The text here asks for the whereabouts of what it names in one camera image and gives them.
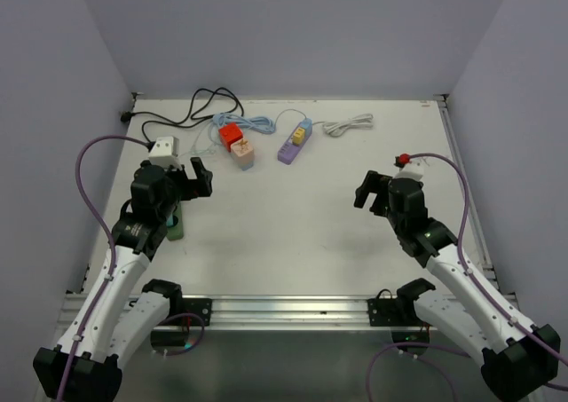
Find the pink cube socket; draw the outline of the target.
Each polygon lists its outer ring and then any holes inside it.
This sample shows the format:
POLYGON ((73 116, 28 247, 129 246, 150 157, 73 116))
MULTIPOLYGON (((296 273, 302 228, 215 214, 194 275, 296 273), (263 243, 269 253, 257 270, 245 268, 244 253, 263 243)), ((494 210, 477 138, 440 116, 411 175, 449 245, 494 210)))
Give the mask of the pink cube socket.
POLYGON ((230 146, 231 156, 241 170, 253 167, 255 161, 254 147, 245 138, 235 141, 230 146))

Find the red cube socket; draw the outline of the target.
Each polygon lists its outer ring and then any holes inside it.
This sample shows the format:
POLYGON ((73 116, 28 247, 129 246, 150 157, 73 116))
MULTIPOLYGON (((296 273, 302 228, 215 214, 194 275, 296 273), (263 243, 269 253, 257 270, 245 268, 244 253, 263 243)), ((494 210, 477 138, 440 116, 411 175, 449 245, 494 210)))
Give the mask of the red cube socket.
POLYGON ((243 132, 241 128, 235 123, 230 122, 218 129, 218 135, 222 146, 228 151, 231 151, 231 146, 234 143, 243 139, 243 132))

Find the yellow plug adapter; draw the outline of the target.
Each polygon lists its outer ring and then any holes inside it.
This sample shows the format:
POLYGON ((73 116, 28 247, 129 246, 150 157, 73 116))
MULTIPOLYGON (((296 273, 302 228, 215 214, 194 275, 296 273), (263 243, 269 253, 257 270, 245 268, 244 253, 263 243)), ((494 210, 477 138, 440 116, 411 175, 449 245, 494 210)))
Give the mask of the yellow plug adapter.
POLYGON ((292 134, 292 144, 300 146, 305 140, 305 128, 298 126, 292 134))

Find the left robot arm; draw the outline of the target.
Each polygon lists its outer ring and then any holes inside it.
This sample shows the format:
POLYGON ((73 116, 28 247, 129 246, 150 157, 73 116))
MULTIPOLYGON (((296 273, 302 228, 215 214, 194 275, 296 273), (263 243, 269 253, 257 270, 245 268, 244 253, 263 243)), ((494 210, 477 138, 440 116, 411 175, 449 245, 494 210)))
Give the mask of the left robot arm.
POLYGON ((167 222, 179 204, 212 194, 212 172, 198 157, 191 166, 194 178, 183 166, 140 164, 92 291, 55 346, 35 355, 33 368, 46 397, 112 401, 131 356, 155 327, 205 327, 205 319, 185 308, 181 287, 174 282, 150 280, 132 307, 126 306, 166 239, 167 222))

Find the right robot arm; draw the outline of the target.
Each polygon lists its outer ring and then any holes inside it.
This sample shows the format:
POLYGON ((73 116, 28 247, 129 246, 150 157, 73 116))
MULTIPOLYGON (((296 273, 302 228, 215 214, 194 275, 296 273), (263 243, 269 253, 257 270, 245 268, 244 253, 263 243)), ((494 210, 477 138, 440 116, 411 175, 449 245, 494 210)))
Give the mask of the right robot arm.
POLYGON ((501 401, 519 401, 558 373, 561 338, 537 326, 511 304, 462 253, 457 237, 429 215, 418 176, 368 171, 355 191, 355 207, 386 218, 405 253, 451 292, 447 300, 424 278, 400 287, 392 298, 367 301, 371 326, 428 324, 479 366, 489 390, 501 401))

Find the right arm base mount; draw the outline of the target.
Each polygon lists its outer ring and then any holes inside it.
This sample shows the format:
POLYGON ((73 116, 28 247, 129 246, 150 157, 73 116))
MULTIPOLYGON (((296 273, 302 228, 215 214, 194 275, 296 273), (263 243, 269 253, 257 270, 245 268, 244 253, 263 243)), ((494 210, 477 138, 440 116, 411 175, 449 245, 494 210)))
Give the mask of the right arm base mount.
POLYGON ((413 280, 400 287, 393 295, 384 289, 367 299, 367 316, 371 327, 419 327, 422 321, 414 309, 419 297, 436 287, 424 278, 413 280))

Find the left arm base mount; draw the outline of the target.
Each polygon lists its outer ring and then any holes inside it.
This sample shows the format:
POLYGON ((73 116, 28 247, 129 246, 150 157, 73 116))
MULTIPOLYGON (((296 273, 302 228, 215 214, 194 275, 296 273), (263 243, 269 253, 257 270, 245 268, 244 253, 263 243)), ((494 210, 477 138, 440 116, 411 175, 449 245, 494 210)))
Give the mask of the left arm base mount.
POLYGON ((163 325, 173 324, 188 329, 192 324, 207 327, 212 313, 212 300, 206 297, 183 297, 182 287, 174 282, 152 279, 142 287, 142 292, 154 292, 170 302, 170 310, 163 325))

